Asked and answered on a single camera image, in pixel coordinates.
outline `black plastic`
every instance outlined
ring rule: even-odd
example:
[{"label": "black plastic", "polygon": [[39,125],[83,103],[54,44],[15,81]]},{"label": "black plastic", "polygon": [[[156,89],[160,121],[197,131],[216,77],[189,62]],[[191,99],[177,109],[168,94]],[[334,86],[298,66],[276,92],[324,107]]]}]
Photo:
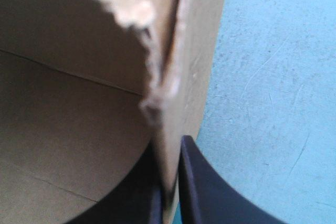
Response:
[{"label": "black plastic", "polygon": [[192,137],[184,136],[179,164],[184,224],[282,224],[235,191],[213,170]]}]

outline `cardboard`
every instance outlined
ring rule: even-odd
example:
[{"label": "cardboard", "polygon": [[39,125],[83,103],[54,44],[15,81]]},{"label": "cardboard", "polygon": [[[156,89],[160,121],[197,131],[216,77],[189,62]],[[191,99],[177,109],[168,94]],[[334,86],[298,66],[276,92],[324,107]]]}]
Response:
[{"label": "cardboard", "polygon": [[152,139],[172,221],[223,0],[0,0],[1,223],[60,223]]}]

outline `black object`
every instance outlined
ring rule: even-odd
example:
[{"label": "black object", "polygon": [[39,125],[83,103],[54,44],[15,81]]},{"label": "black object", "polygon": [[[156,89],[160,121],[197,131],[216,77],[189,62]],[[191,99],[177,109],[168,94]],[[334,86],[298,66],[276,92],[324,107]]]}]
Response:
[{"label": "black object", "polygon": [[[178,171],[184,224],[284,224],[222,180],[191,136],[182,138]],[[162,200],[158,168],[149,144],[110,194],[67,224],[161,224]]]},{"label": "black object", "polygon": [[93,207],[67,224],[158,224],[161,188],[151,144],[127,177]]},{"label": "black object", "polygon": [[281,224],[213,170],[191,136],[181,146],[179,189],[184,224]]}]

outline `blue floor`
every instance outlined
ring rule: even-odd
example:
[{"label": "blue floor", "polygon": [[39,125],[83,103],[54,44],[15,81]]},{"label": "blue floor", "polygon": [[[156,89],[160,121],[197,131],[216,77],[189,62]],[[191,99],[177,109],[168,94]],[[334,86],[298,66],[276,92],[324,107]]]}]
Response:
[{"label": "blue floor", "polygon": [[276,217],[336,223],[336,0],[226,0],[220,26],[198,146]]}]

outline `brown cardboard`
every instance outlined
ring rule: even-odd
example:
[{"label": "brown cardboard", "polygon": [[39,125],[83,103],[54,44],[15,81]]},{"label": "brown cardboard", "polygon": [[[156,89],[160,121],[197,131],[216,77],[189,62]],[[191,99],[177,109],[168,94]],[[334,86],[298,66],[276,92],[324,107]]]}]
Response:
[{"label": "brown cardboard", "polygon": [[149,142],[138,95],[5,52],[0,81],[0,223],[63,223],[80,214]]},{"label": "brown cardboard", "polygon": [[[180,139],[196,137],[203,117],[222,4],[0,0],[0,207],[12,209],[0,222],[71,218],[113,189],[152,139],[170,223]],[[67,200],[78,207],[65,212]]]}]

